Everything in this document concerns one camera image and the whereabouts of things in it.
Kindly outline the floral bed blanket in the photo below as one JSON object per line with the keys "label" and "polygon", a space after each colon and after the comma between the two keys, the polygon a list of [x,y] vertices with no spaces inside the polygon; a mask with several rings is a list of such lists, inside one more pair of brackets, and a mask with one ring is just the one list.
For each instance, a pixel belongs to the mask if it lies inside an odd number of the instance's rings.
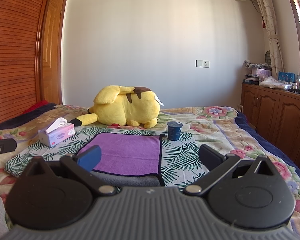
{"label": "floral bed blanket", "polygon": [[[39,142],[38,131],[49,126],[57,118],[70,120],[84,112],[84,108],[71,105],[43,106],[0,125],[0,139],[12,138],[17,142],[15,151],[0,155],[0,197],[2,199],[7,197],[17,179],[5,171],[4,166],[7,161],[28,146]],[[157,125],[149,130],[163,128],[167,131],[169,121],[181,122],[183,128],[190,126],[195,130],[220,129],[234,147],[229,153],[236,154],[242,159],[249,160],[261,154],[267,155],[296,198],[295,211],[288,226],[300,237],[300,169],[282,151],[258,135],[248,125],[242,113],[231,107],[217,106],[165,109],[160,112]],[[118,125],[106,126],[100,123],[89,126],[144,129]]]}

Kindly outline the palm leaf print cloth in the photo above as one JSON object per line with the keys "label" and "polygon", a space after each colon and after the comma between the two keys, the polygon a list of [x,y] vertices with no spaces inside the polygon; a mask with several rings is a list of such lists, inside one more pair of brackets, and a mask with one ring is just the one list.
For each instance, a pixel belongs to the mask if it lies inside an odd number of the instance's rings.
{"label": "palm leaf print cloth", "polygon": [[76,154],[100,133],[118,133],[123,135],[160,135],[162,138],[161,175],[166,186],[185,187],[208,172],[208,169],[199,161],[199,147],[207,144],[221,154],[227,154],[234,147],[218,128],[195,130],[190,126],[182,129],[178,141],[170,141],[167,131],[163,128],[145,130],[132,128],[105,128],[96,126],[78,127],[75,135],[66,139],[53,148],[35,142],[15,157],[8,160],[4,166],[7,173],[19,177],[33,157],[40,156],[45,161],[57,161],[64,154]]}

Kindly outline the pink storage box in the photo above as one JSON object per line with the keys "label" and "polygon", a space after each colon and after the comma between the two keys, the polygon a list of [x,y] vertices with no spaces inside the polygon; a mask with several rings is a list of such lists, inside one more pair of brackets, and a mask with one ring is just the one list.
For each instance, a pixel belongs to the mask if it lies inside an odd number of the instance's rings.
{"label": "pink storage box", "polygon": [[265,78],[272,76],[272,71],[262,68],[253,68],[251,74],[258,78],[259,82],[262,82]]}

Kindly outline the pink tissue box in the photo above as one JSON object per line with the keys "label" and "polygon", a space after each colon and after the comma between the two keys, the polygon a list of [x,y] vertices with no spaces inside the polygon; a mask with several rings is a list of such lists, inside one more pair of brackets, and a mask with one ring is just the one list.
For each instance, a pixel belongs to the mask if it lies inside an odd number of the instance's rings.
{"label": "pink tissue box", "polygon": [[40,142],[48,147],[54,147],[74,134],[74,124],[69,123],[65,118],[58,118],[49,127],[38,131]]}

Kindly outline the folded floral cloth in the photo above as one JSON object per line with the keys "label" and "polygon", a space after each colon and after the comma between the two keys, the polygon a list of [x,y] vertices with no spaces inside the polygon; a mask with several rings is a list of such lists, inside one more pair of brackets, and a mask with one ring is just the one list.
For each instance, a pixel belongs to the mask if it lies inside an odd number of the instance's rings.
{"label": "folded floral cloth", "polygon": [[272,88],[272,89],[280,89],[280,90],[289,90],[292,89],[292,85],[282,83],[272,76],[266,77],[262,82],[260,82],[259,86],[264,88]]}

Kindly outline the wooden slatted headboard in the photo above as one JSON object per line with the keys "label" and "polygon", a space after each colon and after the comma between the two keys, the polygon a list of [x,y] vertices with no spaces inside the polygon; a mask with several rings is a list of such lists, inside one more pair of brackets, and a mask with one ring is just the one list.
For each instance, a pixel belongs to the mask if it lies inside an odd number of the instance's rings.
{"label": "wooden slatted headboard", "polygon": [[43,26],[49,0],[0,0],[0,123],[42,99]]}

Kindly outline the yellow Pikachu plush toy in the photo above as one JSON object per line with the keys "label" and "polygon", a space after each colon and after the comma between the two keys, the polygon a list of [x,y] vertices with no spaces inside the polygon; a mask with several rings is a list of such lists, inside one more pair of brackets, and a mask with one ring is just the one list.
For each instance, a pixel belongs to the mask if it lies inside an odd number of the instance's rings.
{"label": "yellow Pikachu plush toy", "polygon": [[149,129],[157,125],[163,105],[149,88],[110,85],[99,91],[87,114],[72,119],[70,123],[76,127],[99,122],[132,127],[142,125]]}

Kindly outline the purple and grey towel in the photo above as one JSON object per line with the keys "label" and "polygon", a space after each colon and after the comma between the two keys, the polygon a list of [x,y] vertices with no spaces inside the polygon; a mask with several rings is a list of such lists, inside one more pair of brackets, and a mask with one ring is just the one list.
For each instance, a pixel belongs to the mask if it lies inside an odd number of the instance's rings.
{"label": "purple and grey towel", "polygon": [[160,135],[132,135],[100,133],[82,147],[77,155],[93,146],[101,149],[100,161],[88,158],[85,166],[90,173],[106,184],[116,187],[159,187],[165,182],[161,176],[162,138]]}

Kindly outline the dark blue plastic cup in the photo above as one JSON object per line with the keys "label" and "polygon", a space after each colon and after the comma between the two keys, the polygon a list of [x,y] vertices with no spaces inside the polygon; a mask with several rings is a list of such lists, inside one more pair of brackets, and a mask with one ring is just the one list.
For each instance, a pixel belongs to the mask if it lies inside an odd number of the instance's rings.
{"label": "dark blue plastic cup", "polygon": [[167,123],[168,139],[171,141],[179,140],[182,127],[183,123],[181,122],[169,121]]}

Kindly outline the beige patterned curtain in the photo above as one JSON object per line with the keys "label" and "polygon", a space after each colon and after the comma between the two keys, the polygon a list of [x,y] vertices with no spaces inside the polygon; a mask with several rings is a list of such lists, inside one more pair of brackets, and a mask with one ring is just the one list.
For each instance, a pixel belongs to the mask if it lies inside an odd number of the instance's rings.
{"label": "beige patterned curtain", "polygon": [[274,78],[278,78],[279,72],[284,72],[282,53],[277,31],[277,20],[272,0],[257,0],[263,21],[265,23],[271,61],[271,72]]}

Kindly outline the red pillow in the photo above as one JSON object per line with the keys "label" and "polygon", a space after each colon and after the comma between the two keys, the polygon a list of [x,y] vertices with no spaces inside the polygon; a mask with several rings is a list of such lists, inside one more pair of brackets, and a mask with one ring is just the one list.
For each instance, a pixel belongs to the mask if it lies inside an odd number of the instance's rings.
{"label": "red pillow", "polygon": [[23,111],[22,114],[26,114],[26,113],[30,113],[31,111],[34,111],[42,106],[47,105],[49,102],[46,100],[42,100],[40,102],[37,102],[36,104],[32,105],[30,108],[26,109],[25,111]]}

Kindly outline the wooden side cabinet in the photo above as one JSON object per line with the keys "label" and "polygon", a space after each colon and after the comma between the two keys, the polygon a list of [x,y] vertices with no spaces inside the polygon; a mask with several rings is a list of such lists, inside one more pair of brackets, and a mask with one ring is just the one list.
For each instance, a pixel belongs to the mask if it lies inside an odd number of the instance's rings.
{"label": "wooden side cabinet", "polygon": [[300,95],[244,83],[241,106],[257,133],[300,168]]}

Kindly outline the white wall socket panel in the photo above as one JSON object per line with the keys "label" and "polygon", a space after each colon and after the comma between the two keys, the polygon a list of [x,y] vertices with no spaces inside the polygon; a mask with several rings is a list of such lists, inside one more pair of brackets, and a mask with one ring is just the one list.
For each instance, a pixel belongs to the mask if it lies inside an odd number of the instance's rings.
{"label": "white wall socket panel", "polygon": [[210,67],[210,61],[196,60],[196,67],[209,68]]}

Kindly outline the wooden door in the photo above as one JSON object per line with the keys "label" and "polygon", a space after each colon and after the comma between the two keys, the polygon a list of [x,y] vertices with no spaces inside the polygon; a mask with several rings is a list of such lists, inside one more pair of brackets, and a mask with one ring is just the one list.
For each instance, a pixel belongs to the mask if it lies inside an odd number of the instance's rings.
{"label": "wooden door", "polygon": [[43,100],[62,104],[61,48],[66,0],[49,0],[42,40],[40,92]]}

